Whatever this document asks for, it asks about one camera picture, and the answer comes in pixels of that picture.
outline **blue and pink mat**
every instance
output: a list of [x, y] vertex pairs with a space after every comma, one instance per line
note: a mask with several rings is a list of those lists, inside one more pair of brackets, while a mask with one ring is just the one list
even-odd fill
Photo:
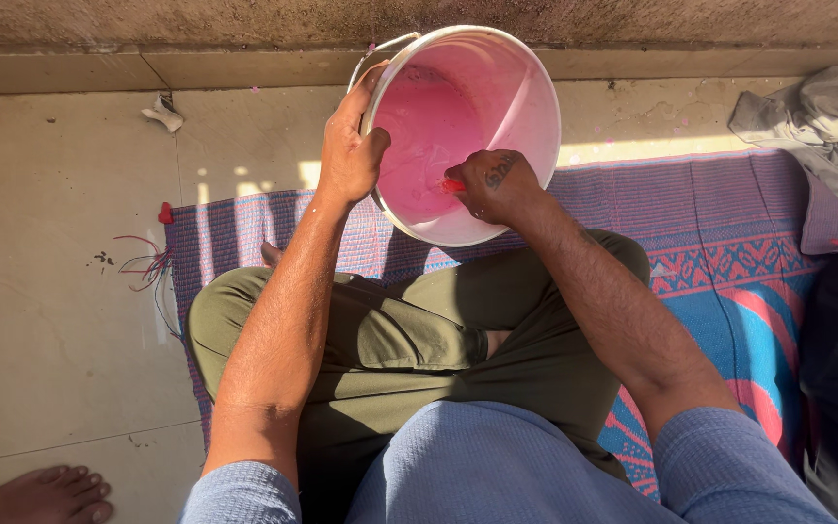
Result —
[[[797, 161], [775, 149], [564, 168], [548, 190], [586, 227], [645, 247], [652, 290], [743, 409], [797, 463], [797, 338], [823, 262], [802, 248], [838, 251], [835, 196], [825, 186], [808, 189]], [[167, 243], [180, 325], [203, 285], [229, 269], [262, 264], [263, 240], [285, 248], [311, 197], [283, 191], [173, 210]], [[511, 232], [466, 248], [424, 244], [395, 229], [367, 198], [348, 220], [337, 270], [390, 284], [521, 245]], [[212, 405], [192, 362], [190, 375], [208, 443]], [[637, 490], [658, 499], [645, 426], [623, 389], [599, 443], [622, 461]]]

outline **pink liquid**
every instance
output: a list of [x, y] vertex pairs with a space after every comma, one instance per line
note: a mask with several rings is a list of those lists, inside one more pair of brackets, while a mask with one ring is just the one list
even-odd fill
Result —
[[474, 109], [454, 86], [428, 68], [406, 65], [384, 92], [373, 125], [390, 133], [377, 184], [398, 215], [421, 223], [461, 206], [441, 179], [484, 145]]

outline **crumpled cloth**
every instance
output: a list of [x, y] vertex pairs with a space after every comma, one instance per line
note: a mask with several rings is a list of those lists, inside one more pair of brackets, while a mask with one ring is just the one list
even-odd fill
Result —
[[838, 67], [761, 97], [739, 96], [729, 129], [743, 142], [785, 149], [838, 197]]

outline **concrete wall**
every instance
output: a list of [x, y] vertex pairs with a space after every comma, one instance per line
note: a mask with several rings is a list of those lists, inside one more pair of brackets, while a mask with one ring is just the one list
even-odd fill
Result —
[[838, 0], [9, 0], [0, 44], [362, 47], [456, 23], [530, 44], [838, 49]]

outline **red object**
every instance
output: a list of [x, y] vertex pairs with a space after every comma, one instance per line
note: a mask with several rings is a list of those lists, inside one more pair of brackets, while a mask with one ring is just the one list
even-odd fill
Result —
[[441, 192], [442, 193], [454, 193], [455, 191], [465, 191], [465, 185], [458, 182], [457, 180], [451, 180], [450, 178], [442, 178], [441, 179]]
[[170, 216], [170, 202], [160, 204], [160, 214], [157, 215], [157, 221], [161, 224], [173, 224], [173, 217]]

